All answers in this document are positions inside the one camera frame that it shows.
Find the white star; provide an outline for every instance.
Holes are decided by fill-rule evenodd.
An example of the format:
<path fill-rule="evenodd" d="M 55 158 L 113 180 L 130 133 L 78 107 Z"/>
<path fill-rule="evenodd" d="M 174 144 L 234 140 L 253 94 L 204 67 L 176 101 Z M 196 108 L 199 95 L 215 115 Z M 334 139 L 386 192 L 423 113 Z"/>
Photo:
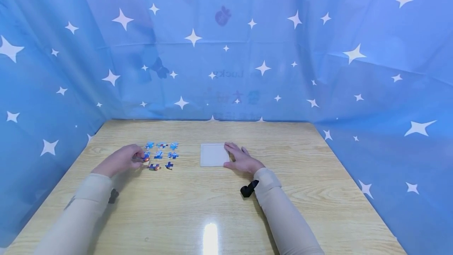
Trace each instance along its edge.
<path fill-rule="evenodd" d="M 65 93 L 67 90 L 68 90 L 68 89 L 63 89 L 62 87 L 60 87 L 60 90 L 58 90 L 56 94 L 62 94 L 62 95 L 64 95 L 64 93 Z"/>
<path fill-rule="evenodd" d="M 409 129 L 404 134 L 404 136 L 410 135 L 412 133 L 420 133 L 421 135 L 428 136 L 426 133 L 426 127 L 430 126 L 431 124 L 433 124 L 436 121 L 437 120 L 433 120 L 433 121 L 430 121 L 427 123 L 418 123 L 418 122 L 411 121 L 411 129 Z"/>
<path fill-rule="evenodd" d="M 188 37 L 185 37 L 185 39 L 191 41 L 192 44 L 193 44 L 193 46 L 195 47 L 195 43 L 197 42 L 197 40 L 201 40 L 202 37 L 198 37 L 198 36 L 195 34 L 194 29 L 192 29 L 192 34 L 190 34 Z"/>
<path fill-rule="evenodd" d="M 20 115 L 20 112 L 13 114 L 7 111 L 6 114 L 8 115 L 8 117 L 6 117 L 6 121 L 14 121 L 15 123 L 17 123 L 17 117 Z"/>
<path fill-rule="evenodd" d="M 0 46 L 0 54 L 7 55 L 9 58 L 11 58 L 14 63 L 16 63 L 16 55 L 18 52 L 24 49 L 23 46 L 13 46 L 10 44 L 6 38 L 4 38 L 2 35 L 0 35 L 2 45 Z"/>
<path fill-rule="evenodd" d="M 368 196 L 370 196 L 370 198 L 374 199 L 373 196 L 371 196 L 371 192 L 370 192 L 371 184 L 363 184 L 363 182 L 360 180 L 359 180 L 359 183 L 361 186 L 362 193 L 367 194 Z"/>
<path fill-rule="evenodd" d="M 179 99 L 178 102 L 174 103 L 174 105 L 179 105 L 179 106 L 181 107 L 181 109 L 184 108 L 184 106 L 187 105 L 187 104 L 188 104 L 188 102 L 187 102 L 187 101 L 184 101 L 184 100 L 182 99 L 182 97 Z"/>
<path fill-rule="evenodd" d="M 71 22 L 68 22 L 68 25 L 67 25 L 65 28 L 68 29 L 69 31 L 71 31 L 72 34 L 75 34 L 75 31 L 79 29 L 79 28 L 73 26 L 73 25 L 71 24 Z"/>
<path fill-rule="evenodd" d="M 398 74 L 398 75 L 396 75 L 396 76 L 392 76 L 392 78 L 393 78 L 393 82 L 396 82 L 396 81 L 402 80 L 402 78 L 401 78 L 401 75 L 400 75 L 400 74 Z"/>
<path fill-rule="evenodd" d="M 58 141 L 55 141 L 53 143 L 49 143 L 47 141 L 44 141 L 44 148 L 42 149 L 41 156 L 44 155 L 45 153 L 51 153 L 55 156 L 55 146 L 57 145 Z"/>
<path fill-rule="evenodd" d="M 324 25 L 330 19 L 331 19 L 331 17 L 329 17 L 329 13 L 327 12 L 327 14 L 325 14 L 324 17 L 321 17 L 322 24 Z"/>
<path fill-rule="evenodd" d="M 256 23 L 254 22 L 253 18 L 250 22 L 248 22 L 248 25 L 250 25 L 250 29 L 253 29 L 253 26 L 256 25 Z"/>
<path fill-rule="evenodd" d="M 408 192 L 415 192 L 415 193 L 417 193 L 418 195 L 420 195 L 420 194 L 418 193 L 418 190 L 417 190 L 418 184 L 410 184 L 410 183 L 407 183 L 407 182 L 406 182 L 406 184 L 407 184 L 407 191 L 408 191 Z"/>
<path fill-rule="evenodd" d="M 362 98 L 362 94 L 354 95 L 354 97 L 355 97 L 355 101 L 364 100 L 364 99 Z"/>
<path fill-rule="evenodd" d="M 296 29 L 297 25 L 302 23 L 299 19 L 299 10 L 296 11 L 294 16 L 289 17 L 288 20 L 291 20 L 294 23 L 294 29 Z"/>
<path fill-rule="evenodd" d="M 263 61 L 263 64 L 260 67 L 256 67 L 255 69 L 261 71 L 261 76 L 263 76 L 264 73 L 271 68 L 266 66 L 266 61 Z"/>
<path fill-rule="evenodd" d="M 112 85 L 114 86 L 116 79 L 118 79 L 120 76 L 121 75 L 113 75 L 112 71 L 110 71 L 109 69 L 109 75 L 105 77 L 103 80 L 112 83 Z"/>
<path fill-rule="evenodd" d="M 154 3 L 153 3 L 153 5 L 151 6 L 151 8 L 150 8 L 149 10 L 152 10 L 152 11 L 154 12 L 154 14 L 156 14 L 156 12 L 157 12 L 158 10 L 160 10 L 160 9 L 157 8 L 157 7 L 154 5 Z"/>
<path fill-rule="evenodd" d="M 123 11 L 120 8 L 120 15 L 118 17 L 116 17 L 115 19 L 113 19 L 112 21 L 120 23 L 121 25 L 123 25 L 123 28 L 125 29 L 125 31 L 127 31 L 127 23 L 131 22 L 132 20 L 134 20 L 134 19 L 124 16 Z"/>
<path fill-rule="evenodd" d="M 414 1 L 414 0 L 396 0 L 400 3 L 400 8 L 403 7 L 403 5 L 405 5 L 407 2 L 411 2 L 411 1 Z"/>
<path fill-rule="evenodd" d="M 326 130 L 323 130 L 323 131 L 324 131 L 324 133 L 325 133 L 325 135 L 326 135 L 326 136 L 324 137 L 324 140 L 331 139 L 331 140 L 333 141 L 332 137 L 330 136 L 330 130 L 327 130 L 327 131 L 326 131 Z"/>
<path fill-rule="evenodd" d="M 311 105 L 312 105 L 312 107 L 313 107 L 313 106 L 319 107 L 319 106 L 316 104 L 316 99 L 314 99 L 314 100 L 307 100 L 307 102 L 310 102 Z"/>
<path fill-rule="evenodd" d="M 343 53 L 346 54 L 347 56 L 349 56 L 348 64 L 351 64 L 351 62 L 356 58 L 366 57 L 365 55 L 360 53 L 360 44 L 354 50 L 351 50 L 350 52 L 343 52 Z"/>

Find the wooden table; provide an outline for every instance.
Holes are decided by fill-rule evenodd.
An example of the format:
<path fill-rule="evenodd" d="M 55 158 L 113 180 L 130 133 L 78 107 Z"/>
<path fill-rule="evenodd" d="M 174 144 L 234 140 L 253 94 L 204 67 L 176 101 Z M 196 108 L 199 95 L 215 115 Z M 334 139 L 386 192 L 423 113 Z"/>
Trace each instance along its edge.
<path fill-rule="evenodd" d="M 31 254 L 99 162 L 122 145 L 147 141 L 179 142 L 173 171 L 118 178 L 120 196 L 90 253 L 278 253 L 256 198 L 239 193 L 247 176 L 200 168 L 201 143 L 234 141 L 276 173 L 326 254 L 404 254 L 311 124 L 131 120 L 102 126 L 6 254 Z"/>

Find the person's forearm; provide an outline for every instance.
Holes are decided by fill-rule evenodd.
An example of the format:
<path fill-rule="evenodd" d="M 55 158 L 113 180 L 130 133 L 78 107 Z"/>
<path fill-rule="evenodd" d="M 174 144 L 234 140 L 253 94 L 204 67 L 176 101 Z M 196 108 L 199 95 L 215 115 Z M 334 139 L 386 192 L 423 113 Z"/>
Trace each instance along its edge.
<path fill-rule="evenodd" d="M 324 254 L 309 225 L 288 196 L 280 181 L 267 168 L 254 174 L 259 183 L 255 187 L 258 202 L 271 228 L 272 236 L 281 255 Z"/>
<path fill-rule="evenodd" d="M 34 254 L 86 254 L 94 226 L 107 207 L 112 187 L 109 177 L 90 174 Z"/>

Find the finger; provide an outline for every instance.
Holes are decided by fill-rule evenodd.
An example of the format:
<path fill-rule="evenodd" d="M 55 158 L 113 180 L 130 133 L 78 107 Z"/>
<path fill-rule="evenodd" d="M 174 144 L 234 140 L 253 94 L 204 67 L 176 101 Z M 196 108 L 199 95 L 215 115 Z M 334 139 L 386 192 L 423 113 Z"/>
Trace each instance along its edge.
<path fill-rule="evenodd" d="M 236 169 L 236 163 L 234 162 L 226 162 L 223 163 L 224 168 L 229 168 L 229 169 Z"/>
<path fill-rule="evenodd" d="M 242 147 L 241 150 L 247 155 L 250 157 L 250 154 L 249 152 L 247 151 L 247 149 L 245 147 Z"/>

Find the blue curtain with star pattern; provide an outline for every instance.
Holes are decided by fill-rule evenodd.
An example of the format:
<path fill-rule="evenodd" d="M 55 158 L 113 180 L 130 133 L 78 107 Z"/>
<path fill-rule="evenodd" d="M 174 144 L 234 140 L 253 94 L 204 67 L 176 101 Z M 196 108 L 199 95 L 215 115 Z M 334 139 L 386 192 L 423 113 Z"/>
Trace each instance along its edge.
<path fill-rule="evenodd" d="M 311 122 L 408 254 L 451 254 L 451 2 L 0 0 L 0 247 L 118 118 Z"/>

